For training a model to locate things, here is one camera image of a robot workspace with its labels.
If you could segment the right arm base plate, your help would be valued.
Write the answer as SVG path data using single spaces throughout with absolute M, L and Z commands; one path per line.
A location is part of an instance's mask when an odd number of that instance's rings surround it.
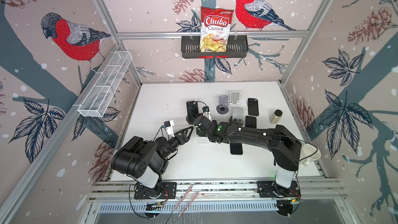
M 300 198 L 301 191 L 297 181 L 293 180 L 289 188 L 282 187 L 274 181 L 257 182 L 260 198 Z

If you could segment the green phone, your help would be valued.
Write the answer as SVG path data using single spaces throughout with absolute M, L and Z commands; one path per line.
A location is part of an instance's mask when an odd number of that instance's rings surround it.
M 245 127 L 247 128 L 257 128 L 257 119 L 253 116 L 246 116 L 245 118 Z

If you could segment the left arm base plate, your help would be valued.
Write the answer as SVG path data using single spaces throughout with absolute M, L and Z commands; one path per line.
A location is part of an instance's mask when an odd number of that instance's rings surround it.
M 157 183 L 154 188 L 148 188 L 138 183 L 134 189 L 135 200 L 166 200 L 175 199 L 176 197 L 176 182 L 162 182 Z

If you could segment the black phone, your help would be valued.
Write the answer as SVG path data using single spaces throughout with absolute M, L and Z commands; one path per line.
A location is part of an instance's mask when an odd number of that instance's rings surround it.
M 258 105 L 258 99 L 255 98 L 248 98 L 247 104 L 248 104 L 248 115 L 249 116 L 259 116 L 259 105 Z
M 186 102 L 187 107 L 187 123 L 193 124 L 199 115 L 198 104 L 196 101 Z
M 230 144 L 230 153 L 232 155 L 242 155 L 243 154 L 243 147 L 242 144 Z

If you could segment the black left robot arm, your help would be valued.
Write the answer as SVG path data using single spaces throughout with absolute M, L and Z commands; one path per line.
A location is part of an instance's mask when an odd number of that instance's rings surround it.
M 134 136 L 113 155 L 110 167 L 148 189 L 157 190 L 169 160 L 190 140 L 193 131 L 194 127 L 188 127 L 176 132 L 172 138 L 158 137 L 154 141 Z

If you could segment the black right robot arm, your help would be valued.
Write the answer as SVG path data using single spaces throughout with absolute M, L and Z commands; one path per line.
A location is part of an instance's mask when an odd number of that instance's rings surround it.
M 278 165 L 275 184 L 285 189 L 291 187 L 294 173 L 299 169 L 302 143 L 286 127 L 240 127 L 228 122 L 212 122 L 203 115 L 196 118 L 193 125 L 213 143 L 246 144 L 269 150 Z

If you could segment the round wooden phone stand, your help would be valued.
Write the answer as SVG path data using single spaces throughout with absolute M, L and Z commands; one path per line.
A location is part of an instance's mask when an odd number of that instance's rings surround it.
M 229 120 L 229 122 L 231 124 L 235 124 L 235 125 L 242 127 L 244 124 L 244 119 L 245 119 L 245 116 L 244 116 L 243 108 L 235 107 L 232 109 L 232 116 L 230 117 L 230 120 Z

